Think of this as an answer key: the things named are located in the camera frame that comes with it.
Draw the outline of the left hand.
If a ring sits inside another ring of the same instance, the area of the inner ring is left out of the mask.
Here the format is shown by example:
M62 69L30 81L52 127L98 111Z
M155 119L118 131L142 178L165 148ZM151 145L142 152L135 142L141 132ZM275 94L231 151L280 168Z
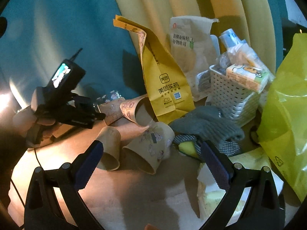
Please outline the left hand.
M12 125L14 130L17 131L22 137L26 139L26 145L29 149L34 149L38 144L34 144L33 140L31 139L28 131L36 125L39 126L46 126L42 132L42 136L40 138L40 142L44 141L45 139L49 139L53 133L60 127L59 122L57 122L53 118L37 118L34 115L34 111L31 109L30 106L20 110L17 114L15 114L12 118Z

